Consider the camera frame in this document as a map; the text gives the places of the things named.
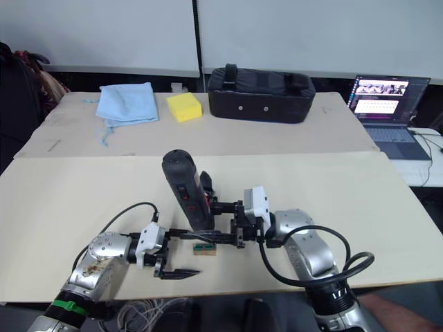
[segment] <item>black cylindrical object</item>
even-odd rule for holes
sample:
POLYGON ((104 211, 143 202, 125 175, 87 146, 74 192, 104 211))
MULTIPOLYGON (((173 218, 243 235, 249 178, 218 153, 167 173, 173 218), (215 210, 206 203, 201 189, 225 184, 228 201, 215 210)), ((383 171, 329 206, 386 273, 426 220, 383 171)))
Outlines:
POLYGON ((354 304, 354 299, 348 293, 346 282, 306 288, 306 293, 317 315, 326 316, 340 313, 354 304))
POLYGON ((93 305, 91 299, 62 290, 44 315, 80 329, 93 305))
POLYGON ((210 213, 199 173, 190 154, 172 150, 161 164, 174 195, 193 230, 214 229, 214 216, 210 213))

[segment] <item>table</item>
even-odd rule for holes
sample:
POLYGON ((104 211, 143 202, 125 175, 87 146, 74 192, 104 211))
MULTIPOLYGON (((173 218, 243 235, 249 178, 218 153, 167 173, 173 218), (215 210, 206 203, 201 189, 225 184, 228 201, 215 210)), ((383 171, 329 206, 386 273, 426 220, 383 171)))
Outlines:
MULTIPOLYGON (((442 235, 387 157, 375 151, 333 154, 195 156, 221 201, 241 199, 262 184, 272 211, 300 208, 318 225, 345 235, 353 252, 375 254, 352 286, 440 279, 442 235)), ((16 158, 0 177, 0 301, 51 301, 78 251, 117 212, 137 201, 158 205, 163 227, 188 228, 161 171, 160 156, 16 158)), ((150 220, 141 207, 111 230, 135 232, 150 220)), ((217 217, 226 230, 228 216, 217 217)), ((322 234, 343 264, 341 243, 322 234)), ((215 257, 192 256, 192 241, 173 242, 172 268, 197 276, 166 281, 131 266, 116 299, 292 291, 267 272, 256 243, 219 246, 215 257)), ((283 249, 267 251, 275 269, 295 277, 283 249)))
POLYGON ((415 135, 427 154, 431 148, 432 165, 430 161, 425 160, 391 160, 392 164, 410 187, 443 187, 443 152, 437 147, 437 145, 443 147, 443 137, 436 130, 429 128, 409 128, 409 130, 424 134, 424 137, 436 144, 428 142, 428 146, 421 136, 415 135))
POLYGON ((195 93, 203 117, 178 123, 166 104, 171 95, 155 94, 160 121, 117 128, 106 148, 100 144, 104 125, 96 116, 97 104, 83 102, 98 100, 100 94, 68 93, 16 158, 163 156, 176 148, 200 156, 379 150, 338 93, 317 93, 300 124, 216 118, 209 112, 206 93, 195 93))
MULTIPOLYGON (((0 177, 0 301, 51 301, 69 276, 78 251, 117 212, 153 201, 163 227, 189 228, 161 170, 169 150, 187 149, 206 170, 221 201, 243 198, 263 185, 271 210, 300 208, 317 224, 342 232, 355 252, 376 262, 351 278, 353 286, 439 279, 434 257, 442 235, 386 155, 370 139, 337 93, 317 93, 301 124, 214 118, 205 94, 204 116, 177 123, 157 93, 160 121, 118 128, 99 144, 98 93, 69 93, 0 177), (420 224, 420 241, 417 228, 420 224), (411 243, 420 241, 420 246, 411 243), (420 261, 421 268, 410 268, 420 261)), ((111 230, 137 232, 150 220, 141 207, 111 230)), ((227 231, 228 216, 217 217, 227 231)), ((340 243, 322 234, 339 265, 340 243)), ((267 272, 256 243, 244 250, 219 246, 215 257, 194 257, 192 241, 171 243, 171 268, 202 273, 181 281, 153 278, 131 266, 113 298, 134 299, 261 291, 292 291, 267 272)), ((283 249, 268 250, 275 269, 295 277, 283 249)))

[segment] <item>bag handle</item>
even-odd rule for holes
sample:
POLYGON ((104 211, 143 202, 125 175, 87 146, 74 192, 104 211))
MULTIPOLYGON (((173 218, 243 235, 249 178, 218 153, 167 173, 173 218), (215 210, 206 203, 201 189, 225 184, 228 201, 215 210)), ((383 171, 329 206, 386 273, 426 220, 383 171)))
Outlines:
POLYGON ((224 67, 223 89, 235 90, 238 68, 236 64, 226 64, 224 67))

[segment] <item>small wooden block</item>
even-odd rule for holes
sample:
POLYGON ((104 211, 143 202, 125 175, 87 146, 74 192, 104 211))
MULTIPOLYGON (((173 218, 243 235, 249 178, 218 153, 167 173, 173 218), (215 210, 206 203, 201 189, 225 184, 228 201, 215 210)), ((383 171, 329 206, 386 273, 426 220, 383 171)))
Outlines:
POLYGON ((212 243, 194 243, 193 252, 196 256, 215 256, 217 247, 212 243))

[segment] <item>black cable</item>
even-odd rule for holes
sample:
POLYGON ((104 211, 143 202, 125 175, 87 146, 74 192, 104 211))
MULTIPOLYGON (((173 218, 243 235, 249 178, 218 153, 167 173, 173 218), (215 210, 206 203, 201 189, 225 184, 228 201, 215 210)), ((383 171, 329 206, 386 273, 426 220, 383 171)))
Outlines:
MULTIPOLYGON (((324 226, 307 225, 307 226, 303 226, 300 228, 296 228, 288 234, 293 234, 296 232, 300 232, 301 230, 308 230, 308 229, 324 230, 324 231, 329 232, 333 235, 338 234, 339 235, 338 238, 340 240, 342 240, 342 242, 345 244, 346 250, 348 252, 349 243, 347 242, 345 237, 343 235, 341 235, 340 233, 338 233, 337 231, 331 230, 330 228, 326 228, 324 226)), ((288 238, 289 238, 289 236, 286 235, 284 237, 283 241, 284 242, 287 241, 288 238)), ((293 280, 293 279, 283 277, 282 275, 278 274, 278 272, 272 268, 271 264, 269 263, 268 257, 266 256, 266 252, 264 250, 264 246, 263 246, 264 237, 262 235, 260 235, 257 238, 257 242, 258 242, 258 246, 260 249, 260 254, 262 256, 263 263, 266 266, 266 269, 272 274, 272 276, 275 277, 279 282, 282 282, 283 284, 287 284, 290 286, 296 286, 296 287, 313 288, 313 287, 324 286, 324 285, 335 283, 335 282, 346 281, 347 278, 350 278, 350 277, 356 275, 357 273, 360 273, 361 271, 365 270, 375 260, 375 257, 371 252, 360 252, 359 254, 355 255, 354 257, 350 257, 349 259, 347 259, 346 264, 345 264, 346 270, 343 269, 342 272, 340 272, 336 275, 332 275, 331 277, 326 277, 326 278, 322 278, 322 279, 318 279, 318 280, 309 280, 309 281, 293 280), (362 261, 361 263, 359 263, 358 265, 356 265, 353 268, 349 268, 350 265, 353 264, 357 259, 360 259, 363 257, 366 257, 364 261, 362 261)))
POLYGON ((429 181, 429 178, 431 177, 431 167, 432 167, 432 165, 434 163, 434 160, 432 158, 432 149, 431 149, 431 146, 428 143, 428 140, 425 139, 425 137, 422 134, 420 134, 420 133, 415 133, 415 135, 419 135, 419 136, 421 136, 423 138, 423 142, 428 147, 428 149, 429 149, 429 157, 431 158, 431 162, 429 163, 429 166, 428 166, 428 176, 426 177, 426 180, 420 186, 420 187, 424 187, 427 184, 427 182, 429 181))
MULTIPOLYGON (((139 205, 149 205, 154 209, 154 214, 152 215, 152 222, 157 222, 159 220, 159 210, 157 209, 157 207, 155 206, 155 204, 151 203, 151 202, 140 202, 140 203, 136 203, 133 204, 127 208, 125 208, 124 210, 120 211, 114 218, 112 218, 107 224, 106 226, 100 231, 99 234, 102 234, 103 232, 106 232, 106 230, 109 228, 110 225, 112 225, 112 223, 117 220, 118 218, 120 218, 122 216, 122 214, 128 212, 129 210, 132 210, 134 208, 136 208, 139 205)), ((72 265, 72 272, 74 272, 75 268, 77 267, 78 261, 80 260, 81 256, 83 255, 83 253, 88 250, 88 246, 84 247, 79 254, 77 255, 77 257, 75 258, 74 264, 72 265)))

